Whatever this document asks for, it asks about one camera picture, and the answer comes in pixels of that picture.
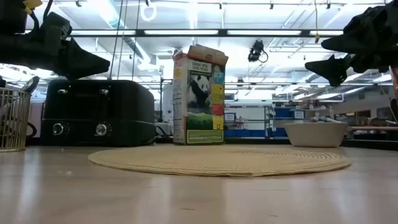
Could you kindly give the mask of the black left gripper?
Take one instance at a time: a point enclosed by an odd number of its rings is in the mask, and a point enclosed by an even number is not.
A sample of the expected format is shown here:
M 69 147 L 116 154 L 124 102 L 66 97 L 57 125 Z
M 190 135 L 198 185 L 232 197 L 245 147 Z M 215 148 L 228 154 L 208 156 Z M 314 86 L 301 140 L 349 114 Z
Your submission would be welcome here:
M 70 22 L 51 12 L 43 24 L 27 34 L 0 34 L 0 63 L 52 70 L 67 78 L 83 78 L 109 70 L 110 61 L 83 50 Z

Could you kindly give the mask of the black four-slot toaster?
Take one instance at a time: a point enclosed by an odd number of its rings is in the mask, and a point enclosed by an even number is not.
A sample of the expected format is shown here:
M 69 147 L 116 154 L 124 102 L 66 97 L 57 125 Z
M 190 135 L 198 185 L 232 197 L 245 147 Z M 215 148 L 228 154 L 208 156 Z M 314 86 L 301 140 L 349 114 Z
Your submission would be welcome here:
M 52 146 L 140 146 L 155 137 L 153 94 L 129 80 L 52 80 L 40 140 Z

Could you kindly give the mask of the round woven beige placemat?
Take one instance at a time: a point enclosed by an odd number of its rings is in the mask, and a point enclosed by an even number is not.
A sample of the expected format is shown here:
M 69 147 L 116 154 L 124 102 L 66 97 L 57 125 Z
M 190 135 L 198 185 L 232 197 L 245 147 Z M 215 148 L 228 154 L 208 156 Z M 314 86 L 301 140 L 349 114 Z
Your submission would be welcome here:
M 351 161 L 334 150 L 291 146 L 143 146 L 94 152 L 88 160 L 113 169 L 188 176 L 262 177 L 328 172 Z

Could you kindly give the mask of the blue storage bin shelf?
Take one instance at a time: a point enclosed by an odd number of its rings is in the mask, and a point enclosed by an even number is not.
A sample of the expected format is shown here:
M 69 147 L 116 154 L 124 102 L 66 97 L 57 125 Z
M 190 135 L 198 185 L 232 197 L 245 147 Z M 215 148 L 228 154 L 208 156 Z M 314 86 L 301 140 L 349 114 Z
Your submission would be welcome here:
M 304 110 L 283 106 L 232 107 L 224 110 L 226 138 L 286 139 L 285 125 L 303 123 Z

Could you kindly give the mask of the panda cereal box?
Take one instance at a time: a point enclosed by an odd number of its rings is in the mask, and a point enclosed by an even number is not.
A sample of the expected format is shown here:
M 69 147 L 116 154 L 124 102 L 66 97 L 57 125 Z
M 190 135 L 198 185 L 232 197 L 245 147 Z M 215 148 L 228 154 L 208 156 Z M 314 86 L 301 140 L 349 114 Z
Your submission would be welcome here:
M 224 143 L 225 71 L 228 56 L 202 45 L 173 56 L 174 144 Z

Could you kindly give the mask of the yellow tag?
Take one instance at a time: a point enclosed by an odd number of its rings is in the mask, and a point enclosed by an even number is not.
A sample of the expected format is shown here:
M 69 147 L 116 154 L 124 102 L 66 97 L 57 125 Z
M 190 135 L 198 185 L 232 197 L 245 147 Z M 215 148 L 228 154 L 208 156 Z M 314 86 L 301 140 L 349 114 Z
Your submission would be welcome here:
M 22 2 L 25 6 L 25 12 L 28 15 L 32 14 L 32 11 L 36 8 L 42 5 L 42 1 L 41 0 L 23 0 Z

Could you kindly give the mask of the wooden workbench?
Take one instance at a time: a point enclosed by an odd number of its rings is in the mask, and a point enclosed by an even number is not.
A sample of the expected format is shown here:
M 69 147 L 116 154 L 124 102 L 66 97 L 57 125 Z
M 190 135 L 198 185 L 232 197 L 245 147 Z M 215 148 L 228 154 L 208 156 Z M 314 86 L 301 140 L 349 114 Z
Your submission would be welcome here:
M 349 131 L 357 130 L 378 130 L 378 131 L 398 131 L 398 126 L 350 126 Z

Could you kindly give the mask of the black rounded object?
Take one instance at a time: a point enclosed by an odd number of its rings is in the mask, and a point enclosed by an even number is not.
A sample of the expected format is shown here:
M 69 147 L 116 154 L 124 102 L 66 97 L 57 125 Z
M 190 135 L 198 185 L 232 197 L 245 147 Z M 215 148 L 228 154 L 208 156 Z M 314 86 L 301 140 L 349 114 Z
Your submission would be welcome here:
M 21 87 L 20 91 L 31 94 L 39 84 L 40 77 L 34 76 L 32 77 L 23 87 Z

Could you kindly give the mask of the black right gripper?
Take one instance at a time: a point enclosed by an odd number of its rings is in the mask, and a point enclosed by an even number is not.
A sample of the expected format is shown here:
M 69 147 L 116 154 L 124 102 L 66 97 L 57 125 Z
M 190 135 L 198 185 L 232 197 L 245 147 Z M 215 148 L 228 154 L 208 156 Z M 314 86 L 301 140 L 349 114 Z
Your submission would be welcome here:
M 343 58 L 332 55 L 327 60 L 305 64 L 307 70 L 327 79 L 330 86 L 340 86 L 347 79 L 350 66 L 357 73 L 368 69 L 386 72 L 389 67 L 398 67 L 398 0 L 367 8 L 354 16 L 343 32 L 345 35 L 324 40 L 322 47 L 348 55 Z

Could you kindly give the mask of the beige bowl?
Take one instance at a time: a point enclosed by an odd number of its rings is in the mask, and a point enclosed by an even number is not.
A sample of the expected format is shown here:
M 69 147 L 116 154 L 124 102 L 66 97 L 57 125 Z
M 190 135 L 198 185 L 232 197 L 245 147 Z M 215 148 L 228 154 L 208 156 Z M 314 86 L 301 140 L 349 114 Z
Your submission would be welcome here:
M 339 147 L 348 125 L 346 123 L 287 123 L 285 132 L 295 147 Z

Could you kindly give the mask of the black light bar frame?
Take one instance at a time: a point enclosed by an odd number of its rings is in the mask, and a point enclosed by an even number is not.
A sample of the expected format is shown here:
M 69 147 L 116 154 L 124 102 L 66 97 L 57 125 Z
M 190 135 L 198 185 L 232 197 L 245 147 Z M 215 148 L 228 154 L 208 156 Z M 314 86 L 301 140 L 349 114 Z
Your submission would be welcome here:
M 77 29 L 66 37 L 304 37 L 341 35 L 335 29 Z

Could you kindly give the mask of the clear empty glass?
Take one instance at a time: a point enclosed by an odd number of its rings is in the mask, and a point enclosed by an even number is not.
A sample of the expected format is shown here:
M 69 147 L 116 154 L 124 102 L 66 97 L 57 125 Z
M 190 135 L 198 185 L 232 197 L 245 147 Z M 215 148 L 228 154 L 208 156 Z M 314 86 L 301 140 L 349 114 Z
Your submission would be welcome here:
M 25 148 L 30 109 L 30 93 L 0 88 L 0 152 Z

